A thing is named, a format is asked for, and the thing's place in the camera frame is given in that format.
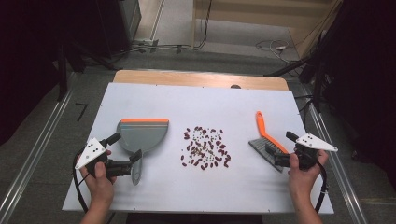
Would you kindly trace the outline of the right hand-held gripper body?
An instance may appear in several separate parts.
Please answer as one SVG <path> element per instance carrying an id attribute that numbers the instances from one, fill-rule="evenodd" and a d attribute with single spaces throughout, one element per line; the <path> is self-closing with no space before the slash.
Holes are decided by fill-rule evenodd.
<path id="1" fill-rule="evenodd" d="M 299 159 L 299 168 L 309 170 L 318 161 L 318 150 L 337 152 L 338 148 L 330 145 L 312 133 L 307 133 L 296 139 L 295 154 Z"/>

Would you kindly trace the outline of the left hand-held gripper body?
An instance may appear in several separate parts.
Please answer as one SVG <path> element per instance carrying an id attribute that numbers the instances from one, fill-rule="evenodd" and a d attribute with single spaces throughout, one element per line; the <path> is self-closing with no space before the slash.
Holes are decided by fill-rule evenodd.
<path id="1" fill-rule="evenodd" d="M 115 162 L 109 158 L 111 152 L 107 149 L 108 140 L 90 139 L 87 144 L 78 152 L 75 159 L 74 169 L 81 173 L 81 176 L 95 177 L 95 165 L 102 162 L 106 169 L 106 177 L 114 176 Z"/>

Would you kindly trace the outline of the grey dustpan with orange edge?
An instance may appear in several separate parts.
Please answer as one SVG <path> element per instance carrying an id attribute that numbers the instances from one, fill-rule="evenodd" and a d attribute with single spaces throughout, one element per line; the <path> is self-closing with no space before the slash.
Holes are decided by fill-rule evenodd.
<path id="1" fill-rule="evenodd" d="M 135 154 L 141 151 L 140 158 L 134 162 L 132 182 L 140 182 L 144 154 L 158 146 L 165 138 L 169 126 L 168 119 L 121 119 L 117 125 L 120 133 L 120 146 Z"/>

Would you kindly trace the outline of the orange-handled grey brush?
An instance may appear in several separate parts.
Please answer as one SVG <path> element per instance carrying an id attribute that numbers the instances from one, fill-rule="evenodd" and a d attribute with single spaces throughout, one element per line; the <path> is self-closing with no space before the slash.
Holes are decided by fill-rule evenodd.
<path id="1" fill-rule="evenodd" d="M 265 128 L 264 116 L 261 111 L 256 113 L 256 123 L 258 126 L 260 138 L 250 140 L 249 145 L 258 152 L 270 165 L 272 165 L 278 172 L 283 172 L 283 167 L 275 164 L 274 156 L 276 153 L 288 155 L 289 152 L 267 133 Z"/>

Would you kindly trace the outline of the pile of red and green beans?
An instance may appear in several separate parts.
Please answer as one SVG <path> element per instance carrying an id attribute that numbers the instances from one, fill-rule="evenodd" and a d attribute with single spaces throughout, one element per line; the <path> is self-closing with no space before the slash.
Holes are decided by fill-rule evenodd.
<path id="1" fill-rule="evenodd" d="M 186 141 L 186 146 L 181 149 L 180 155 L 183 167 L 192 166 L 202 171 L 230 167 L 232 156 L 223 141 L 222 129 L 187 127 L 183 134 L 183 139 Z"/>

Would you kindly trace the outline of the person's right hand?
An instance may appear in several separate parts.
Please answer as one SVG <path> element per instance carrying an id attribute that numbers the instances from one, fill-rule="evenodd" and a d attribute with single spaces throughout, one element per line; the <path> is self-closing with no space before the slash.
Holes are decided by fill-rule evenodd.
<path id="1" fill-rule="evenodd" d="M 314 186 L 320 167 L 316 164 L 308 171 L 299 168 L 299 159 L 295 153 L 290 155 L 289 189 L 290 196 L 297 201 L 310 201 L 311 190 Z"/>

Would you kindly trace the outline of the person's left hand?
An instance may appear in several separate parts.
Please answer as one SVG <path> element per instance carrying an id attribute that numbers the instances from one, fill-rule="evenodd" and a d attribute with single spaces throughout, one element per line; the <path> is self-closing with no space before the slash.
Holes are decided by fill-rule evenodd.
<path id="1" fill-rule="evenodd" d="M 110 206 L 114 197 L 113 184 L 117 178 L 112 177 L 108 179 L 106 177 L 105 164 L 101 161 L 95 164 L 95 176 L 90 175 L 86 167 L 82 167 L 79 170 L 81 175 L 85 177 L 86 185 L 91 194 L 90 208 L 93 208 L 95 205 Z"/>

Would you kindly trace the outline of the black metal stand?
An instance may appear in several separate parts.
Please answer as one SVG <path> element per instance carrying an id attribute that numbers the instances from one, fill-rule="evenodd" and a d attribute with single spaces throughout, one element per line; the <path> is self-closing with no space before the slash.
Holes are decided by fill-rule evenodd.
<path id="1" fill-rule="evenodd" d="M 326 48 L 331 43 L 331 40 L 332 35 L 330 31 L 327 31 L 326 34 L 321 34 L 313 52 L 301 60 L 286 65 L 284 68 L 267 75 L 267 77 L 281 77 L 289 71 L 302 66 L 303 71 L 299 75 L 300 82 L 308 83 L 312 78 L 315 79 L 313 95 L 309 104 L 312 104 L 318 113 L 320 113 L 321 85 L 324 80 L 324 58 L 326 56 Z"/>
<path id="2" fill-rule="evenodd" d="M 76 41 L 60 41 L 57 48 L 58 74 L 60 76 L 58 102 L 62 101 L 68 91 L 66 63 L 69 63 L 74 71 L 83 72 L 86 65 L 82 55 L 87 55 L 110 71 L 120 70 L 120 67 L 105 61 Z"/>

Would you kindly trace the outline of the dark curtain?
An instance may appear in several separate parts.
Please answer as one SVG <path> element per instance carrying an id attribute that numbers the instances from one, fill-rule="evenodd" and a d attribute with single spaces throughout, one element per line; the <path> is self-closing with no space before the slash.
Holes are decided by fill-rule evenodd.
<path id="1" fill-rule="evenodd" d="M 323 95 L 396 189 L 396 0 L 344 0 L 328 37 Z"/>
<path id="2" fill-rule="evenodd" d="M 127 49 L 119 0 L 0 0 L 0 146 L 59 85 L 64 40 L 104 60 Z"/>

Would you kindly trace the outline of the white board cover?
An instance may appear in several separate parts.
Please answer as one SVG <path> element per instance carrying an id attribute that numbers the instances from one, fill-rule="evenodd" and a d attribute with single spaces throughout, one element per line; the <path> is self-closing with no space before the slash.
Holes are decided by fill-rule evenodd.
<path id="1" fill-rule="evenodd" d="M 122 119 L 165 118 L 168 131 L 143 157 L 141 180 L 122 176 L 112 210 L 174 213 L 289 213 L 288 173 L 278 172 L 250 145 L 259 138 L 256 114 L 287 151 L 286 133 L 306 133 L 290 91 L 238 90 L 111 83 L 92 126 L 99 140 Z M 219 134 L 231 159 L 219 165 L 185 165 L 184 133 L 201 127 Z"/>

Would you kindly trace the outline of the grey power strip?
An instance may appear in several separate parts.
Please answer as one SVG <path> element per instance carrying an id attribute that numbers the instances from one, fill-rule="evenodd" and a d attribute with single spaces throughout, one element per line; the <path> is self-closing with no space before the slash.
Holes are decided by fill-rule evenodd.
<path id="1" fill-rule="evenodd" d="M 158 47 L 159 40 L 134 40 L 132 42 L 131 51 L 137 51 L 140 53 L 153 53 Z"/>

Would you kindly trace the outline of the wooden table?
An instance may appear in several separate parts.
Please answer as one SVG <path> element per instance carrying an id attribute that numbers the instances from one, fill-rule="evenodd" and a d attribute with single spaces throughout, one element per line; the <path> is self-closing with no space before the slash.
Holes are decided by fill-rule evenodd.
<path id="1" fill-rule="evenodd" d="M 287 91 L 289 86 L 282 77 L 251 77 L 221 73 L 196 73 L 157 70 L 120 70 L 113 79 L 116 83 L 231 88 L 245 90 Z"/>

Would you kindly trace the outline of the dark grey cabinet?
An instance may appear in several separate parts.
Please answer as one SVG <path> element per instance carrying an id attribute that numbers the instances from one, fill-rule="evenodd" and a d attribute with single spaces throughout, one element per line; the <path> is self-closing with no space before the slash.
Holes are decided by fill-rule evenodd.
<path id="1" fill-rule="evenodd" d="M 133 42 L 139 23 L 142 19 L 139 1 L 119 0 L 119 7 L 128 40 Z"/>

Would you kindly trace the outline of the metal floor rail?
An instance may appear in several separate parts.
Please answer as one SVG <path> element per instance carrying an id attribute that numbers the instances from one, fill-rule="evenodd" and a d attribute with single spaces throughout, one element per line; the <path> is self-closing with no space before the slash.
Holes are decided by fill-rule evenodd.
<path id="1" fill-rule="evenodd" d="M 332 144 L 331 136 L 329 135 L 327 126 L 322 118 L 319 104 L 322 102 L 319 96 L 315 96 L 313 93 L 306 93 L 306 110 L 310 112 L 313 122 L 316 125 L 318 135 L 329 144 Z M 330 165 L 337 186 L 340 189 L 340 195 L 343 198 L 343 202 L 346 206 L 346 210 L 353 224 L 368 224 L 367 218 L 364 215 L 359 199 L 355 193 L 355 190 L 349 180 L 346 169 L 341 162 L 336 152 L 330 152 Z"/>
<path id="2" fill-rule="evenodd" d="M 10 182 L 4 198 L 0 200 L 0 224 L 7 224 L 10 220 L 31 176 L 33 175 L 33 172 L 35 171 L 35 168 L 46 150 L 49 140 L 52 137 L 67 104 L 70 101 L 79 78 L 80 74 L 76 74 L 75 72 L 72 72 L 67 78 L 66 83 L 70 85 L 70 88 L 51 108 L 50 114 L 45 120 L 45 125 L 41 129 L 39 136 L 35 139 L 34 144 L 28 150 L 28 154 L 21 162 L 21 167 Z"/>

